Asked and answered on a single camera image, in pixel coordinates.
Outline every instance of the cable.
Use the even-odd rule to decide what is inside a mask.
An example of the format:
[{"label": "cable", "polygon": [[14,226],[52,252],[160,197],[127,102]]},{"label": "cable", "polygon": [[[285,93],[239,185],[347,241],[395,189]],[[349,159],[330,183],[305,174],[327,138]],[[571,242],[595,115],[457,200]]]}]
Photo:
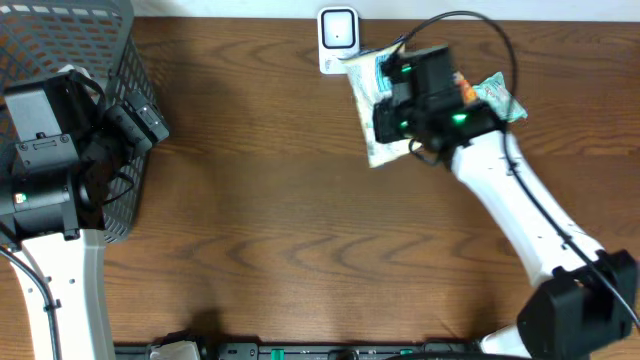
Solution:
[{"label": "cable", "polygon": [[51,350],[53,352],[53,360],[61,359],[60,356],[60,338],[58,336],[58,323],[56,321],[56,304],[53,301],[53,296],[49,292],[49,287],[45,282],[36,274],[29,266],[23,263],[15,255],[9,252],[4,246],[0,246],[0,255],[9,260],[15,267],[22,270],[36,285],[42,297],[44,298],[44,310],[47,312],[49,318],[49,335],[51,336]]},{"label": "cable", "polygon": [[520,176],[518,171],[516,171],[518,164],[515,161],[513,161],[513,158],[509,153],[507,137],[509,133],[509,116],[511,116],[511,113],[513,111],[513,105],[516,99],[516,91],[518,89],[518,61],[516,60],[516,54],[513,49],[513,45],[511,44],[511,40],[509,39],[509,36],[505,33],[505,31],[502,29],[502,27],[500,27],[498,23],[491,20],[490,18],[473,11],[450,11],[447,13],[437,15],[429,20],[426,20],[422,22],[420,25],[418,25],[417,27],[415,27],[413,30],[411,30],[411,32],[407,34],[407,36],[405,36],[405,38],[402,40],[401,45],[398,46],[395,49],[395,51],[391,54],[390,58],[397,56],[397,53],[402,47],[402,45],[406,44],[409,40],[411,40],[419,31],[421,31],[422,29],[426,28],[427,26],[437,21],[440,21],[444,18],[448,18],[451,16],[471,16],[471,17],[479,18],[483,20],[491,28],[493,28],[498,33],[498,35],[500,35],[500,37],[502,38],[502,41],[504,42],[504,45],[507,48],[507,52],[509,53],[509,58],[511,61],[511,89],[510,89],[511,100],[509,101],[509,106],[507,107],[507,115],[506,115],[506,119],[504,120],[503,128],[502,128],[502,132],[503,132],[502,147],[505,155],[505,161],[507,162],[507,168],[513,174],[514,178],[516,179],[516,181],[518,182],[518,184],[520,185],[524,193],[527,195],[531,203],[533,203],[533,205],[536,207],[536,209],[538,209],[540,214],[545,218],[545,220],[549,223],[549,225],[551,225],[551,227],[558,233],[558,236],[560,236],[560,238],[565,242],[565,244],[567,244],[567,246],[569,246],[569,248],[571,248],[571,250],[573,250],[573,252],[582,261],[584,261],[584,263],[587,265],[587,268],[589,268],[589,270],[593,273],[593,275],[595,275],[595,277],[602,283],[602,285],[611,293],[611,295],[613,295],[613,297],[629,313],[629,316],[631,317],[634,325],[636,326],[636,329],[640,331],[640,319],[638,319],[638,314],[636,314],[633,307],[629,303],[627,303],[627,301],[622,297],[620,292],[618,292],[616,287],[613,286],[613,284],[611,284],[609,279],[607,279],[607,277],[595,266],[593,261],[591,261],[591,259],[589,259],[589,257],[576,245],[571,235],[567,234],[560,227],[560,225],[556,223],[556,221],[551,217],[551,215],[549,215],[547,210],[540,204],[540,202],[538,201],[538,199],[536,199],[533,193],[531,193],[531,190],[529,189],[527,184],[524,182],[524,180],[522,180],[522,177]]},{"label": "cable", "polygon": [[440,164],[440,156],[436,156],[436,158],[431,161],[429,159],[427,159],[426,157],[424,157],[424,155],[420,154],[416,149],[413,148],[413,145],[416,143],[416,141],[418,141],[418,139],[411,139],[409,140],[409,152],[417,157],[420,161],[431,165],[431,166],[437,166],[438,164]]},{"label": "cable", "polygon": [[135,182],[133,181],[133,178],[123,172],[118,172],[116,173],[116,177],[127,181],[129,184],[131,184],[125,191],[121,192],[120,194],[114,196],[113,198],[106,200],[104,203],[102,203],[102,205],[109,205],[112,202],[120,199],[121,197],[125,196],[129,191],[133,190],[133,188],[136,186]]},{"label": "cable", "polygon": [[100,84],[84,76],[84,74],[76,70],[69,71],[69,77],[71,80],[79,82],[80,84],[90,88],[91,90],[95,91],[96,94],[98,94],[98,103],[96,104],[96,108],[98,111],[97,119],[98,122],[102,121],[102,117],[107,110],[107,97],[105,96],[104,90],[102,90]]},{"label": "cable", "polygon": [[405,355],[396,355],[387,358],[386,360],[440,360],[440,359],[452,359],[452,360],[523,360],[525,358],[519,356],[510,355],[498,355],[498,354],[485,354],[481,352],[435,352],[428,351],[424,353],[413,353]]}]

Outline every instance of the white wall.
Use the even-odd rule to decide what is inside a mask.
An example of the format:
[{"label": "white wall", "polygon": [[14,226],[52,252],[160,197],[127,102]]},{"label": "white wall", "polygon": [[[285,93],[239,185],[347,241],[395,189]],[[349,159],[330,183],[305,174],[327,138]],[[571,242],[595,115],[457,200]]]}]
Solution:
[{"label": "white wall", "polygon": [[424,19],[474,10],[503,20],[640,21],[640,0],[132,0],[137,16],[315,18],[328,5],[363,19]]}]

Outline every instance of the green led light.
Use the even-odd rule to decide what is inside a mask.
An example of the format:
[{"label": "green led light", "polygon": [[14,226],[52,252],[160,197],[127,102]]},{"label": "green led light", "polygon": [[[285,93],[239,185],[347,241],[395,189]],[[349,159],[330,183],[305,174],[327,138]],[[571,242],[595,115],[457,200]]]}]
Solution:
[{"label": "green led light", "polygon": [[453,115],[453,123],[456,125],[462,125],[467,121],[467,114],[455,114]]}]

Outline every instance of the wire basket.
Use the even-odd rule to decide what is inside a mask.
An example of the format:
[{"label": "wire basket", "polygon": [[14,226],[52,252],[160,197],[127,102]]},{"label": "wire basket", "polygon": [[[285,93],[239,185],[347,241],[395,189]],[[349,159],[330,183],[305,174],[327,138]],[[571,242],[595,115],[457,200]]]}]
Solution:
[{"label": "wire basket", "polygon": [[[107,104],[139,89],[155,103],[151,83],[131,37],[129,0],[0,0],[0,105],[3,89],[16,80],[57,72],[67,64],[87,69],[105,91]],[[6,106],[0,111],[0,179],[10,176],[17,136]],[[147,155],[121,171],[134,188],[104,207],[105,240],[123,241],[137,212]],[[129,184],[116,179],[109,198]]]}]

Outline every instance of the wood grain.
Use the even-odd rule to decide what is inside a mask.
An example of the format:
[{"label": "wood grain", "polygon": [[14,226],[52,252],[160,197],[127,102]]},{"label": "wood grain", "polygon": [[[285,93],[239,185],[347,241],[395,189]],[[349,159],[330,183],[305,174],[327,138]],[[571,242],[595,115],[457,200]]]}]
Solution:
[{"label": "wood grain", "polygon": [[[413,21],[363,21],[367,47]],[[514,126],[531,165],[609,250],[640,254],[640,27],[507,22],[521,64]],[[195,327],[263,341],[422,341],[511,323],[531,294],[484,208],[444,169],[367,167],[351,88],[317,65],[309,20],[137,19],[171,138],[153,151],[130,240],[110,246],[118,342]],[[476,83],[508,71],[478,22],[448,42]],[[32,358],[15,275],[0,265],[0,351]],[[634,335],[595,354],[632,359]]]}]

